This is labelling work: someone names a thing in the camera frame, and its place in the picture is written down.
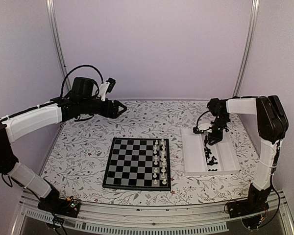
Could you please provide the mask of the white plastic divided tray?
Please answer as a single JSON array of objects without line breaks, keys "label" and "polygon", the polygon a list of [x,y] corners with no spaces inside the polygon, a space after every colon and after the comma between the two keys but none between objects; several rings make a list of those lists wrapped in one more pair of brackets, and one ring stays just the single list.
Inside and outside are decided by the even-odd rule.
[{"label": "white plastic divided tray", "polygon": [[182,129],[181,135],[185,176],[228,175],[241,169],[228,133],[214,145],[208,144],[207,134],[196,135],[191,129]]}]

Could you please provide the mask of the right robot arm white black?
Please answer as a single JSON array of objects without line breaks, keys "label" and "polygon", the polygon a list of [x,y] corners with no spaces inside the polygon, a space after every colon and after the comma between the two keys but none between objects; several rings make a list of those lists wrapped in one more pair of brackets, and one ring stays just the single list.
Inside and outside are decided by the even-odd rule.
[{"label": "right robot arm white black", "polygon": [[277,167],[280,147],[289,127],[280,99],[276,95],[212,98],[207,108],[215,117],[210,127],[211,133],[208,134],[209,145],[214,145],[223,139],[223,131],[230,122],[230,114],[257,117],[261,153],[256,174],[243,206],[247,213],[255,213],[273,189],[271,177]]}]

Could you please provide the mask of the black and grey chessboard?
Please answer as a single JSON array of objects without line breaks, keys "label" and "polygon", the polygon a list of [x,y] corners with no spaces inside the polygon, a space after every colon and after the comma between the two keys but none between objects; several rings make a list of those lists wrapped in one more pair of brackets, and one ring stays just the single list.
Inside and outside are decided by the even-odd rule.
[{"label": "black and grey chessboard", "polygon": [[125,190],[170,191],[171,169],[169,139],[167,145],[168,185],[152,186],[154,141],[160,139],[113,138],[102,187]]}]

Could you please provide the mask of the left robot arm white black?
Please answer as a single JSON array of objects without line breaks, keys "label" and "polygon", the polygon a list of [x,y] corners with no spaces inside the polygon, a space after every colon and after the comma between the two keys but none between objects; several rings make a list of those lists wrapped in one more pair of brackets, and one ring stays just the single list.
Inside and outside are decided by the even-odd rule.
[{"label": "left robot arm white black", "polygon": [[48,126],[71,119],[79,121],[81,115],[115,119],[127,110],[119,101],[111,101],[106,97],[113,90],[115,79],[108,78],[93,92],[96,84],[93,79],[77,77],[67,94],[17,114],[0,117],[0,174],[32,191],[52,212],[60,212],[63,208],[59,191],[21,163],[11,145],[19,139],[32,137],[35,132],[42,132]]}]

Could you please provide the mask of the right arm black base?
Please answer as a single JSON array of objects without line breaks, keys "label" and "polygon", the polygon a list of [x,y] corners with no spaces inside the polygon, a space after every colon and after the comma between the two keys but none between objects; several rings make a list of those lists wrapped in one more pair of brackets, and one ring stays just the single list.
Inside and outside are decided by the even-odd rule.
[{"label": "right arm black base", "polygon": [[255,230],[264,225],[265,219],[268,217],[268,202],[250,202],[245,200],[229,200],[224,205],[224,212],[229,214],[230,218],[244,217],[242,224],[249,230]]}]

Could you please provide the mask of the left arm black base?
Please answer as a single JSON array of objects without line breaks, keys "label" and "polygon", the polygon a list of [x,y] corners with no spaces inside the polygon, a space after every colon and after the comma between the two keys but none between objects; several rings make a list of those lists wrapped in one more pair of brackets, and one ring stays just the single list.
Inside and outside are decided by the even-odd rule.
[{"label": "left arm black base", "polygon": [[77,218],[81,206],[81,200],[73,196],[63,199],[58,196],[40,198],[38,209],[53,214]]}]

